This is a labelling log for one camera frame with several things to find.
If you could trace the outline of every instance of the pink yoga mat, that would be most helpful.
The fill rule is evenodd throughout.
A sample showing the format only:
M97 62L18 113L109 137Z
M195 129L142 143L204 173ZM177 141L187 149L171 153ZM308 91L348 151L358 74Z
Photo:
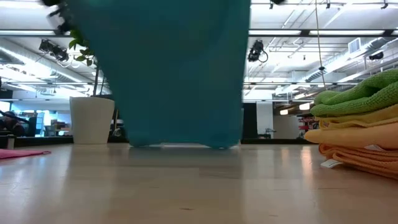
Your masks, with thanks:
M34 156L41 154L48 154L50 151L30 151L30 150L7 150L0 149L0 159L8 159L22 156Z

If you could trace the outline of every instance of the green towel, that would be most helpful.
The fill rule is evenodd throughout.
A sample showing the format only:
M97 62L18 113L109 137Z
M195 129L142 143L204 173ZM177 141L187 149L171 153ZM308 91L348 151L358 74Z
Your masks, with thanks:
M324 91L314 100L315 116L344 116L367 113L398 103L398 70L388 70L367 78L354 88Z

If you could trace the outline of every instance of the person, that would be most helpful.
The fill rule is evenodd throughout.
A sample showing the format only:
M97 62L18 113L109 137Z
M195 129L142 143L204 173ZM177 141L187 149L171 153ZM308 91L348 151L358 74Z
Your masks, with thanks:
M14 117L16 116L16 114L12 111L7 111L4 114ZM25 135L25 129L20 122L17 119L8 116L0 117L0 130L10 131L13 135L18 137Z

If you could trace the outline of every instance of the teal cloth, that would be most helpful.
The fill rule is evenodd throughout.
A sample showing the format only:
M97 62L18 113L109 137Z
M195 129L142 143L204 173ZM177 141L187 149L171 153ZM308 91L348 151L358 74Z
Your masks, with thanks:
M248 0L69 0L131 144L237 144Z
M345 116L377 111L398 103L398 70L369 77L354 88L324 91L315 98L311 113L315 116Z

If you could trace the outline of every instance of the potted plant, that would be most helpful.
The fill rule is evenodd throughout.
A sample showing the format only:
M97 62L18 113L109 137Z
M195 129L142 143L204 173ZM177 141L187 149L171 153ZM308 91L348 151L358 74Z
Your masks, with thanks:
M76 61L86 62L87 66L96 65L93 96L96 95L100 67L95 59L95 52L90 48L90 42L85 40L78 30L70 32L73 40L69 48L83 47ZM98 97L70 98L73 141L75 144L106 144L114 111L114 101Z

